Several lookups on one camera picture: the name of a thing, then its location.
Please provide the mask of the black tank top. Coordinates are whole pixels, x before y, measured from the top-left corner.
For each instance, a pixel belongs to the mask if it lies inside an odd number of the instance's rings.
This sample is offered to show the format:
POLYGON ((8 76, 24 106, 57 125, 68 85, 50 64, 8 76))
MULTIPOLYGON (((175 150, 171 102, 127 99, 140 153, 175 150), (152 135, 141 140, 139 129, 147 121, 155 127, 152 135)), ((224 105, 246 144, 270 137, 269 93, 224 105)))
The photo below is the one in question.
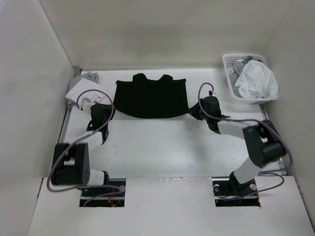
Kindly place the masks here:
POLYGON ((176 118, 191 112, 186 79, 175 80, 164 74, 150 80, 143 73, 133 75, 131 81, 117 81, 114 107, 134 118, 176 118))

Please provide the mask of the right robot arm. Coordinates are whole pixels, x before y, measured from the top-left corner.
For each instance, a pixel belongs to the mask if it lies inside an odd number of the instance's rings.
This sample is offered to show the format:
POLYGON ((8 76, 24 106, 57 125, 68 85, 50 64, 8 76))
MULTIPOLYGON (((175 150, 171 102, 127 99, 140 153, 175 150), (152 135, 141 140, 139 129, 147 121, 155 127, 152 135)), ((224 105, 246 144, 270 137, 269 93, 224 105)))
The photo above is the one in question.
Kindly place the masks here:
POLYGON ((248 188, 254 184, 254 177, 270 163, 287 154, 273 123, 265 119, 250 125, 248 121, 235 121, 221 113, 219 100, 214 96, 200 99, 189 109, 197 120, 205 120, 209 129, 216 134, 229 135, 245 141, 248 157, 243 164, 232 171, 228 180, 214 181, 215 196, 253 195, 248 188))

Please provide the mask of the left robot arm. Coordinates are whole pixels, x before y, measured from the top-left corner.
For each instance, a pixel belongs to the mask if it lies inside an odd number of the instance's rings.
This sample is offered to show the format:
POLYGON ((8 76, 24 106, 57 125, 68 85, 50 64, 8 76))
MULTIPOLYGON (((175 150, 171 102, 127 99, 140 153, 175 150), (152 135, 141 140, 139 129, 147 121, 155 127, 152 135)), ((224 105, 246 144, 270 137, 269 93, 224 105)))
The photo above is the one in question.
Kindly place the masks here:
POLYGON ((86 138, 80 138, 73 145, 56 144, 49 182, 53 185, 92 186, 98 195, 105 196, 110 192, 109 175, 106 171, 91 169, 90 153, 107 141, 108 122, 115 109, 111 105, 95 103, 90 114, 91 120, 84 134, 86 138))

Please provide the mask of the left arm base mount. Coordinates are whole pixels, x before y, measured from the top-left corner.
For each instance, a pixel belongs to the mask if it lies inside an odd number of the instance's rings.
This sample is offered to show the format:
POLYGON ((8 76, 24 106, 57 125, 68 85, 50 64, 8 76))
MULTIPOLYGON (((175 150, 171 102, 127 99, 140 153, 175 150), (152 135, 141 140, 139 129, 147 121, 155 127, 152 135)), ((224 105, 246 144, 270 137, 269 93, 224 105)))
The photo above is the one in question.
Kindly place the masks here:
POLYGON ((81 191, 79 207, 124 207, 125 192, 116 188, 88 188, 81 191))

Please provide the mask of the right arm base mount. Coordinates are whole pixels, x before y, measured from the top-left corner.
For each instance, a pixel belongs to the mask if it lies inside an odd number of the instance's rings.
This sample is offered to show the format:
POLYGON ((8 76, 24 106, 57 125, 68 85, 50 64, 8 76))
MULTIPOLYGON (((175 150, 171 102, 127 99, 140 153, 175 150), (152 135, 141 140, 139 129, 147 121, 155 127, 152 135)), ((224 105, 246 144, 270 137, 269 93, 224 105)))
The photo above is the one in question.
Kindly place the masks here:
POLYGON ((212 179, 215 205, 217 207, 260 207, 255 180, 236 185, 230 178, 212 179))

